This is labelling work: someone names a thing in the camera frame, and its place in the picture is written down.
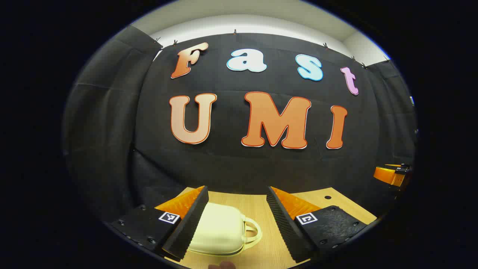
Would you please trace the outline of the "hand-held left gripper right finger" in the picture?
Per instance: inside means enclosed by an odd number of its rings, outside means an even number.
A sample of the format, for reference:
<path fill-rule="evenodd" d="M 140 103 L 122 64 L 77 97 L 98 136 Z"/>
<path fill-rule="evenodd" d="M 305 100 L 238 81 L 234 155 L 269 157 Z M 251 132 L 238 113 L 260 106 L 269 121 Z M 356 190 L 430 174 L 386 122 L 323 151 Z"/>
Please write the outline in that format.
<path fill-rule="evenodd" d="M 268 187 L 266 200 L 297 263 L 329 259 L 368 230 L 367 224 L 337 205 L 318 207 L 272 186 Z"/>

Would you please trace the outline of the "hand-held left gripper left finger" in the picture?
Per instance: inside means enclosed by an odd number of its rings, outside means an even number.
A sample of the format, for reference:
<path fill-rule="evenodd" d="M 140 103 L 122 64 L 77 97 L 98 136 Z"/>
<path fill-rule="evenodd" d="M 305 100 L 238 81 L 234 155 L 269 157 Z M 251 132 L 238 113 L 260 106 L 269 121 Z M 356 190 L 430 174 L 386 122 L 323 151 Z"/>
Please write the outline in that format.
<path fill-rule="evenodd" d="M 139 248 L 180 262 L 208 201 L 208 187 L 201 186 L 155 207 L 141 205 L 110 225 Z"/>

